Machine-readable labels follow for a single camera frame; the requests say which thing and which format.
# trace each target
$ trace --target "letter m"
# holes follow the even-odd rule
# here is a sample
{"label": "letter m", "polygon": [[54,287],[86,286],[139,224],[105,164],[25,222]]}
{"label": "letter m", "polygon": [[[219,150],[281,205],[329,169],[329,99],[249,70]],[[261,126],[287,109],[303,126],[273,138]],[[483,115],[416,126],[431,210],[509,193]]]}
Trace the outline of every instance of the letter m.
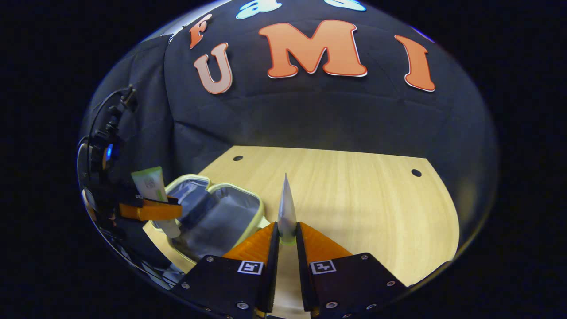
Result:
{"label": "letter m", "polygon": [[301,67],[314,73],[319,66],[323,52],[327,50],[328,61],[323,70],[331,75],[363,77],[367,70],[360,63],[352,23],[325,20],[319,24],[313,37],[309,38],[289,23],[277,23],[264,27],[258,34],[268,38],[272,54],[270,78],[292,77],[298,68],[289,61],[288,52],[293,54]]}

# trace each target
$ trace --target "screw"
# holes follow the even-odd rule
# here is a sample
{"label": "screw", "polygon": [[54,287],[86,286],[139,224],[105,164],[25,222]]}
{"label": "screw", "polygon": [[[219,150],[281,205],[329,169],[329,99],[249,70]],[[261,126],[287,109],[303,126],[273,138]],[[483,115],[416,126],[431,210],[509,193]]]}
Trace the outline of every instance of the screw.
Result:
{"label": "screw", "polygon": [[247,303],[237,303],[236,306],[242,310],[246,310],[248,309],[248,304]]}

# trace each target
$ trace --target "wooden table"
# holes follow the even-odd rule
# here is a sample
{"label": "wooden table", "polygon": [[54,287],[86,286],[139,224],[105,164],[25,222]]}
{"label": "wooden table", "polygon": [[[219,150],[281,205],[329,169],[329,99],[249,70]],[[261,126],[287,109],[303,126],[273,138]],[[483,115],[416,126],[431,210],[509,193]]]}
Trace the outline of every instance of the wooden table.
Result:
{"label": "wooden table", "polygon": [[[236,156],[243,158],[234,161]],[[199,175],[260,195],[271,222],[277,221],[285,173],[298,221],[353,254],[371,253],[406,286],[455,256],[455,206],[424,158],[233,146]],[[272,315],[309,318],[303,311],[297,248],[280,246]]]}

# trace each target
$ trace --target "orange letter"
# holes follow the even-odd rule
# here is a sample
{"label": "orange letter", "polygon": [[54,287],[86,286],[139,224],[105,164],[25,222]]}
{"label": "orange letter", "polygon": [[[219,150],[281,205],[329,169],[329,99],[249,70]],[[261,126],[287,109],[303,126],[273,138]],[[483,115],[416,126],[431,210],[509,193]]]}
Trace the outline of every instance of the orange letter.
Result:
{"label": "orange letter", "polygon": [[313,37],[309,38],[289,23],[277,23],[260,29],[258,34],[268,38],[272,53],[270,78],[292,77],[298,68],[289,62],[287,52],[293,54],[305,71],[314,73],[323,52],[327,50],[328,61],[323,70],[331,75],[363,77],[367,71],[360,64],[352,23],[325,20],[319,24]]}
{"label": "orange letter", "polygon": [[205,29],[207,29],[207,20],[209,20],[212,16],[212,14],[205,15],[201,21],[197,22],[197,24],[189,30],[189,33],[191,33],[191,45],[189,46],[189,49],[194,48],[195,45],[203,39],[201,32],[205,32]]}
{"label": "orange letter", "polygon": [[207,66],[208,55],[199,57],[193,64],[197,68],[203,87],[211,94],[224,93],[232,85],[232,70],[230,69],[229,58],[226,56],[226,48],[228,47],[229,44],[224,42],[211,50],[211,54],[217,58],[218,67],[221,70],[221,80],[218,82],[211,78]]}
{"label": "orange letter", "polygon": [[406,37],[399,35],[394,37],[404,45],[408,54],[409,73],[405,75],[405,82],[423,91],[435,91],[435,84],[431,81],[429,65],[427,64],[427,57],[425,57],[427,49]]}

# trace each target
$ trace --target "blue letter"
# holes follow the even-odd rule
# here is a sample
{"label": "blue letter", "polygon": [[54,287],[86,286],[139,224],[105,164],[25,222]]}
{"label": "blue letter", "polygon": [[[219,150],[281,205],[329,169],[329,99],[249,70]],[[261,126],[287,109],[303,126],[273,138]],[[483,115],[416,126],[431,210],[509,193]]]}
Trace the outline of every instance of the blue letter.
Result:
{"label": "blue letter", "polygon": [[239,20],[250,18],[258,12],[272,11],[281,6],[282,4],[277,3],[277,0],[255,0],[240,7],[240,12],[236,15],[236,18]]}
{"label": "blue letter", "polygon": [[356,11],[366,11],[366,8],[356,0],[325,0],[325,2],[334,7],[347,8]]}

